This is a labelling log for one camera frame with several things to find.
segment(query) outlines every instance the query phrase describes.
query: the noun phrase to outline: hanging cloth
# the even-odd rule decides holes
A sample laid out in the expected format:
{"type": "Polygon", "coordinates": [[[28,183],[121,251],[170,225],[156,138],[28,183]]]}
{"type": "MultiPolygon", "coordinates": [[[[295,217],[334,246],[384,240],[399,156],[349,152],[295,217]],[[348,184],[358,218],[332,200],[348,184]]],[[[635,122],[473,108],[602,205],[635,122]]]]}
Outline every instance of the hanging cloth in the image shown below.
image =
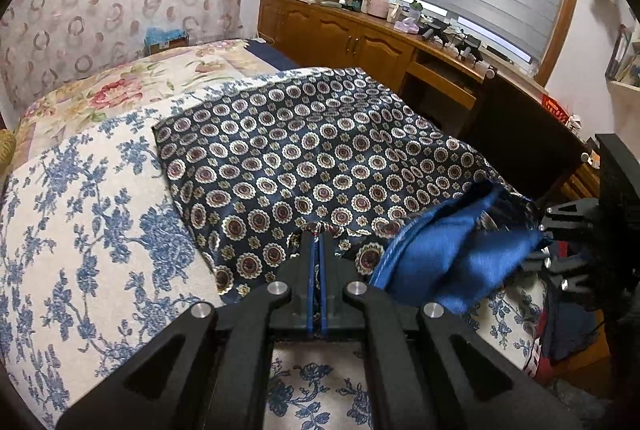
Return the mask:
{"type": "Polygon", "coordinates": [[[466,313],[542,241],[537,229],[475,229],[501,190],[483,181],[408,223],[386,248],[370,283],[402,304],[438,302],[466,313]]]}

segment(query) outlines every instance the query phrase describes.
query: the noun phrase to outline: potted plant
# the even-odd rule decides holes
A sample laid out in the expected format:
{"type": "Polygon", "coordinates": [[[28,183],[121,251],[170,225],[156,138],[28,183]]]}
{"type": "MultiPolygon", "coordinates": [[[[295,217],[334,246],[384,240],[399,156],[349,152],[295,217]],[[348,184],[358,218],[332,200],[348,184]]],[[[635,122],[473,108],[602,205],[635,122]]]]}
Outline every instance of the potted plant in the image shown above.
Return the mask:
{"type": "Polygon", "coordinates": [[[414,0],[409,4],[409,18],[415,18],[415,22],[418,23],[420,14],[422,14],[422,4],[414,0]]]}

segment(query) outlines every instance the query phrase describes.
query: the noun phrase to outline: cabinet door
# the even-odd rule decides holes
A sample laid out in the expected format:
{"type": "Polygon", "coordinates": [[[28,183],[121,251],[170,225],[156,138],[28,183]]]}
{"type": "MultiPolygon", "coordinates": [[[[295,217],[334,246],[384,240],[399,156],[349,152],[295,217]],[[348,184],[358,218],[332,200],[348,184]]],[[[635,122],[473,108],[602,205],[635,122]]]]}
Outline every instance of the cabinet door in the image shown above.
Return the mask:
{"type": "Polygon", "coordinates": [[[269,44],[275,44],[279,32],[282,0],[260,0],[258,32],[269,44]]]}
{"type": "Polygon", "coordinates": [[[314,33],[314,64],[331,68],[353,66],[351,49],[357,33],[357,23],[321,13],[314,33]]]}
{"type": "Polygon", "coordinates": [[[358,29],[358,41],[353,47],[353,66],[359,66],[369,76],[398,93],[414,48],[391,38],[389,34],[367,27],[358,29]]]}
{"type": "Polygon", "coordinates": [[[314,13],[308,4],[287,1],[283,9],[280,37],[276,47],[287,58],[301,66],[314,64],[312,36],[314,13]]]}

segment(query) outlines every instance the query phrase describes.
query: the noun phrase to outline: pink container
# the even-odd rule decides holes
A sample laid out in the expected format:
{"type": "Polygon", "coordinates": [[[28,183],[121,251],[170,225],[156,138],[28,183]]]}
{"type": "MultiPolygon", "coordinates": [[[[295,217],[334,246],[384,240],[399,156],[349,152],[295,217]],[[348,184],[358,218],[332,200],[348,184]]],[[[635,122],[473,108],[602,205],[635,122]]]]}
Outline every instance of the pink container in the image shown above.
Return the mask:
{"type": "Polygon", "coordinates": [[[386,15],[389,12],[389,0],[371,0],[367,12],[370,15],[386,20],[386,15]]]}

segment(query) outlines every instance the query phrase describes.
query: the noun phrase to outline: floral bedspread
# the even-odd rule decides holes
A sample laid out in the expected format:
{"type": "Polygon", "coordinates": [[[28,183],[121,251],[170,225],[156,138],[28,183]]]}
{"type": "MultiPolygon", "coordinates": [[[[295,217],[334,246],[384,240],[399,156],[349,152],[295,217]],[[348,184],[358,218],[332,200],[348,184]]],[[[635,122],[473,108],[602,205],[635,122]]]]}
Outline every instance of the floral bedspread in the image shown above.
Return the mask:
{"type": "MultiPolygon", "coordinates": [[[[204,100],[324,70],[167,98],[56,143],[9,176],[0,209],[0,358],[48,428],[191,304],[222,304],[174,209],[151,127],[204,100]]],[[[543,295],[530,276],[465,318],[522,368],[543,295]]],[[[268,429],[370,428],[359,348],[278,346],[265,410],[268,429]]]]}
{"type": "Polygon", "coordinates": [[[172,48],[67,83],[33,103],[16,129],[12,169],[110,117],[213,82],[275,74],[245,40],[172,48]]]}

